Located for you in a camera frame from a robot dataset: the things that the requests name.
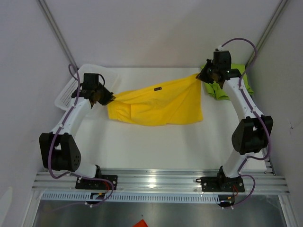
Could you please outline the lime green shorts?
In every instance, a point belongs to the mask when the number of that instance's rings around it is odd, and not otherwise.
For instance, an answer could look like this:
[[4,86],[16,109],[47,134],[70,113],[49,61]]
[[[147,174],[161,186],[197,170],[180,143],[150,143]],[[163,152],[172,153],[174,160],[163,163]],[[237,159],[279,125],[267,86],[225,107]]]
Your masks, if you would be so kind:
[[[238,69],[240,73],[243,73],[246,69],[245,65],[243,64],[232,64],[232,69]],[[254,91],[250,87],[247,79],[247,75],[245,74],[243,76],[243,84],[245,85],[245,88],[247,89],[250,96],[254,94]],[[219,84],[216,82],[213,82],[212,84],[208,84],[204,82],[204,87],[208,95],[215,98],[216,100],[222,101],[222,100],[230,100],[228,95],[224,92],[223,89],[220,88]]]

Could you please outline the yellow shorts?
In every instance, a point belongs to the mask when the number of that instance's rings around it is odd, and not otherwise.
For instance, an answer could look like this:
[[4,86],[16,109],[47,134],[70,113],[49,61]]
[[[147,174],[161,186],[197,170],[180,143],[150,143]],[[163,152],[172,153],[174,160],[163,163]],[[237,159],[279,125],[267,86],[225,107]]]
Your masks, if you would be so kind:
[[129,90],[108,104],[110,120],[144,126],[192,124],[203,120],[201,82],[196,75]]

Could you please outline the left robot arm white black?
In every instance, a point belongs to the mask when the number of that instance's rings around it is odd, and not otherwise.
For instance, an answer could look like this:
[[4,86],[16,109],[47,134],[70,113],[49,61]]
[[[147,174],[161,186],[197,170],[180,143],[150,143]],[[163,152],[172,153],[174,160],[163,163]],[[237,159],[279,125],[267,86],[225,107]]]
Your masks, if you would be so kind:
[[95,104],[105,106],[114,99],[101,74],[84,73],[82,82],[77,75],[77,87],[71,94],[67,111],[51,132],[42,133],[39,137],[43,166],[54,179],[75,174],[86,177],[86,184],[92,189],[102,185],[103,178],[97,174],[97,165],[82,159],[75,136]]

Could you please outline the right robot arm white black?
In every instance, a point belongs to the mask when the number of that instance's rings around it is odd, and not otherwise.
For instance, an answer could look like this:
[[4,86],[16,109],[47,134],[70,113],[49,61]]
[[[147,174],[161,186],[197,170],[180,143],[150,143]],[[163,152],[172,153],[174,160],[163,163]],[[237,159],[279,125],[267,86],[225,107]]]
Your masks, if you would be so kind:
[[208,59],[196,79],[211,83],[216,82],[229,97],[239,124],[232,134],[233,151],[226,163],[220,167],[215,177],[198,178],[204,192],[232,192],[234,186],[244,191],[241,171],[249,159],[269,145],[273,127],[271,116],[265,116],[250,97],[241,73],[232,68],[229,51],[215,50],[213,59]]

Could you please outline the white plastic basket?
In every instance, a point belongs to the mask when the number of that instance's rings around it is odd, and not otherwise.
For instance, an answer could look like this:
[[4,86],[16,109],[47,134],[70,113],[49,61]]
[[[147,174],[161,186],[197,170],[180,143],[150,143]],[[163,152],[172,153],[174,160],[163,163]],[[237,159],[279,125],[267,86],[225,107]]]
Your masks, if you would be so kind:
[[[116,92],[117,84],[120,80],[120,75],[111,68],[106,68],[94,64],[84,64],[78,70],[80,76],[80,82],[83,82],[84,73],[98,73],[105,79],[105,88],[110,92]],[[54,101],[54,105],[61,110],[67,111],[71,104],[71,95],[76,91],[78,82],[71,78],[67,85],[63,88],[60,94]]]

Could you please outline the orange object at bottom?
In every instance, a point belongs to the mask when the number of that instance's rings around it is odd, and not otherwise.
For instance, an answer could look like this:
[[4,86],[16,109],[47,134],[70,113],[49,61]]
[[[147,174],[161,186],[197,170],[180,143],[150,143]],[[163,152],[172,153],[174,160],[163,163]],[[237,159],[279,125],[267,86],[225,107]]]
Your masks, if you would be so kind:
[[148,227],[148,225],[146,224],[146,222],[141,219],[138,223],[136,223],[133,227]]

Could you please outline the left corner aluminium post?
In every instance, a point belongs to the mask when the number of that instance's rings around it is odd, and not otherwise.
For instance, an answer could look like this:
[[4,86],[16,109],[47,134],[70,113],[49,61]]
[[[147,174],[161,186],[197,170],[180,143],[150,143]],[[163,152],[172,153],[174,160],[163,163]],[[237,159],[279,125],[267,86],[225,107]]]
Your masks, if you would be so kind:
[[57,25],[56,20],[55,20],[52,12],[50,11],[50,9],[48,7],[47,2],[45,0],[37,0],[36,2],[38,4],[43,16],[45,17],[45,19],[46,19],[54,37],[55,37],[57,43],[59,44],[63,54],[67,58],[68,62],[73,64],[74,66],[76,66],[78,68],[77,63],[76,63],[76,61],[75,61],[75,59],[74,59],[66,41],[65,41],[61,31],[60,31],[60,28]]

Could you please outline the corner aluminium post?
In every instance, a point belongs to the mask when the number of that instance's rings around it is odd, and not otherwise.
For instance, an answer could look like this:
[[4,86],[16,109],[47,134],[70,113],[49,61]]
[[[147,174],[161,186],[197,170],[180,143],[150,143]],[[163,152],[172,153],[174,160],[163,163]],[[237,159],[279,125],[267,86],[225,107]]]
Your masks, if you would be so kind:
[[57,43],[59,44],[63,54],[67,58],[68,62],[73,64],[74,66],[76,66],[78,68],[77,63],[76,63],[76,61],[75,61],[75,59],[74,59],[66,41],[65,41],[61,31],[60,31],[60,28],[57,25],[56,20],[55,20],[52,12],[50,11],[50,9],[48,7],[47,2],[45,0],[37,0],[36,2],[38,4],[43,16],[45,17],[45,19],[46,19],[54,37],[55,37]]
[[258,40],[257,44],[255,45],[259,55],[261,53],[262,48],[264,47],[266,41],[270,37],[271,33],[273,32],[274,28],[276,27],[278,21],[280,20],[281,16],[283,15],[284,11],[286,10],[287,6],[289,5],[290,0],[280,0],[278,6],[276,7],[274,13],[272,14],[267,26],[265,27],[260,39]]

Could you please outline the right corner aluminium post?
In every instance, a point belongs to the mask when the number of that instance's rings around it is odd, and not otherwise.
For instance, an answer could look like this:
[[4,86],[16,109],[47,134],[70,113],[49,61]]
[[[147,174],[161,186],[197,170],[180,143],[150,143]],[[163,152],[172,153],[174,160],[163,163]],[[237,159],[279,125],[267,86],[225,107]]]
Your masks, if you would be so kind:
[[283,15],[284,11],[286,10],[287,6],[289,5],[290,0],[280,0],[278,6],[276,7],[274,13],[272,14],[267,26],[265,27],[260,39],[258,40],[257,44],[255,45],[259,55],[261,53],[262,48],[264,47],[266,41],[270,37],[271,33],[273,32],[274,28],[276,27],[278,21],[280,20],[281,16]]

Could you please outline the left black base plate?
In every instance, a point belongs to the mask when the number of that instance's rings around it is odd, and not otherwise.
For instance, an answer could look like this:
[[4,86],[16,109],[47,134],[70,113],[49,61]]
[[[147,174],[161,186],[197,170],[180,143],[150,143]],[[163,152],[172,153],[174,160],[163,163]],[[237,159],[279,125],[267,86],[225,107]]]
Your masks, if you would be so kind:
[[[114,190],[116,190],[117,183],[118,183],[118,176],[117,175],[102,175],[102,178],[110,181],[113,186]],[[110,191],[112,190],[111,185],[108,182],[99,181],[99,180],[89,180],[89,179],[77,179],[76,189],[82,189],[82,190],[104,190],[104,191]]]

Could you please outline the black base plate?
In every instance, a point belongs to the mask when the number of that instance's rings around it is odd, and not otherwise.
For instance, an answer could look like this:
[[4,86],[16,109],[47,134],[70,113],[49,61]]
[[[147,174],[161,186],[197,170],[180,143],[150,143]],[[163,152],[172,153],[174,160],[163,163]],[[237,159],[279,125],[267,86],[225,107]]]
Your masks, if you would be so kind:
[[[116,190],[117,183],[118,183],[118,176],[117,175],[102,175],[102,178],[110,181],[113,186],[114,190]],[[77,179],[76,189],[82,189],[82,190],[104,190],[104,191],[110,191],[112,190],[111,185],[108,182],[99,181],[99,180],[89,180],[89,179]]]
[[196,183],[200,183],[202,191],[204,192],[245,192],[243,179],[239,177],[235,178],[219,178],[219,177],[201,177],[195,180]]

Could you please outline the right side aluminium rail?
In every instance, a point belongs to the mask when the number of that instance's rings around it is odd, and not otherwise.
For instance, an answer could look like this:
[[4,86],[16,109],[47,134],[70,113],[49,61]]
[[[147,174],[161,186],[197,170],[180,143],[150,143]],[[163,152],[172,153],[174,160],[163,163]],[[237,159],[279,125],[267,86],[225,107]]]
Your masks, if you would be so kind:
[[272,149],[272,142],[270,138],[270,134],[273,127],[273,118],[268,115],[265,116],[255,105],[252,98],[249,95],[246,95],[245,93],[242,94],[243,98],[245,99],[245,102],[251,112],[251,114],[254,115],[253,118],[256,118],[258,120],[258,126],[257,129],[261,129],[262,133],[264,134],[264,147],[261,148],[259,152],[261,152],[263,149],[266,149],[266,154],[263,154],[263,157],[257,157],[256,153],[249,154],[246,156],[246,161],[249,159],[254,159],[258,161],[264,161],[265,159],[269,158],[271,154]]

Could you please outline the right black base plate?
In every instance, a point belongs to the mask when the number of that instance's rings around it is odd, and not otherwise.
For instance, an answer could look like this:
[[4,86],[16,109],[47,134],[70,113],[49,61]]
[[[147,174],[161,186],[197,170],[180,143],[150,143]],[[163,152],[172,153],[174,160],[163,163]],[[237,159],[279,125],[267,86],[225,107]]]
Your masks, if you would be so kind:
[[202,191],[204,192],[245,192],[243,179],[239,177],[235,178],[219,178],[219,177],[201,177],[195,180],[196,183],[200,183]]

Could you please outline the aluminium mounting rail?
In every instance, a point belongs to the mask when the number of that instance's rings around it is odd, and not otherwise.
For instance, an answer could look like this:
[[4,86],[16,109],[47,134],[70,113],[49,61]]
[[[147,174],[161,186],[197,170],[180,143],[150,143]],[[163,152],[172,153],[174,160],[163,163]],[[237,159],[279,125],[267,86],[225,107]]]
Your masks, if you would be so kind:
[[[117,192],[132,193],[188,193],[200,192],[197,178],[215,176],[214,171],[198,170],[157,170],[157,169],[102,169],[105,175],[117,175]],[[47,171],[38,172],[32,190],[74,191],[77,179],[67,175],[53,179]],[[285,177],[274,175],[271,169],[266,172],[246,173],[243,178],[245,192],[254,188],[257,195],[289,194]]]

